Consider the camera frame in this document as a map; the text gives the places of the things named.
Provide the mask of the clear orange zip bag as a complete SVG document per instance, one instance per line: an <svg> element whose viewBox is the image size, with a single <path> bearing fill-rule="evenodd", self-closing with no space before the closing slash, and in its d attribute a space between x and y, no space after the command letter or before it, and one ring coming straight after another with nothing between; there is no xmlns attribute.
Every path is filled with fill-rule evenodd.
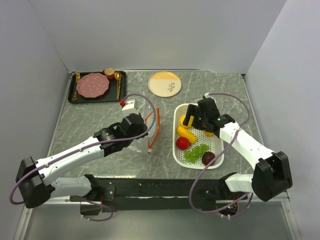
<svg viewBox="0 0 320 240"><path fill-rule="evenodd" d="M154 124L148 132L147 136L135 140L133 142L133 146L130 146L129 148L138 153L149 155L152 152L152 147L155 144L155 141L157 140L160 133L160 108L155 108L155 116L152 111L145 116L144 113L142 113L141 116L144 119L144 123L146 124L147 128L151 126L153 120Z"/></svg>

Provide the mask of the red toy fruit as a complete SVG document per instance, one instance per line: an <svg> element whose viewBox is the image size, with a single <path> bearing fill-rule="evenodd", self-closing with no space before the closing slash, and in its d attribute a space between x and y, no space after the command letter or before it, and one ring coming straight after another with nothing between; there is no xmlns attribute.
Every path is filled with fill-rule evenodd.
<svg viewBox="0 0 320 240"><path fill-rule="evenodd" d="M175 142L176 147L179 150L186 150L190 147L191 143L186 137L179 137Z"/></svg>

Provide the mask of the green toy grapes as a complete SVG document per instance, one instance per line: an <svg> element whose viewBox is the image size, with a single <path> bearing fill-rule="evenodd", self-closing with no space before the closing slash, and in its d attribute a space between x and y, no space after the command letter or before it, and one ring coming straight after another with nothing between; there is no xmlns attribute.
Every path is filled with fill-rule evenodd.
<svg viewBox="0 0 320 240"><path fill-rule="evenodd" d="M198 146L195 146L191 150L186 150L184 152L184 160L188 163L194 164L199 158L201 158L205 152L208 152L210 147L206 144L201 144Z"/></svg>

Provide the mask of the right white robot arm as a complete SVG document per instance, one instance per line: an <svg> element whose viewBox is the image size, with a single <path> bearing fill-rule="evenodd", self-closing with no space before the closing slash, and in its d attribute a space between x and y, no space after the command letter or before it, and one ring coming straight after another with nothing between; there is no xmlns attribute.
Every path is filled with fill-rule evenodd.
<svg viewBox="0 0 320 240"><path fill-rule="evenodd" d="M293 186L288 156L263 146L231 116L221 115L213 98L189 104L183 122L191 123L197 130L213 133L233 147L252 167L252 174L230 173L219 180L218 192L222 198L230 199L236 192L243 192L254 193L267 202Z"/></svg>

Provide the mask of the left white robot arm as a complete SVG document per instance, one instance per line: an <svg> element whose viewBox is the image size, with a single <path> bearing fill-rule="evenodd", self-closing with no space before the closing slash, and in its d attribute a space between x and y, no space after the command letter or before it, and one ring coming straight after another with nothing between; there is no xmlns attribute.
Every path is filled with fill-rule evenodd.
<svg viewBox="0 0 320 240"><path fill-rule="evenodd" d="M24 158L16 175L16 188L28 209L41 206L51 198L80 196L95 200L100 189L92 175L65 178L74 167L107 157L128 147L133 140L147 136L148 127L141 114L131 113L122 121L95 132L84 142L47 158Z"/></svg>

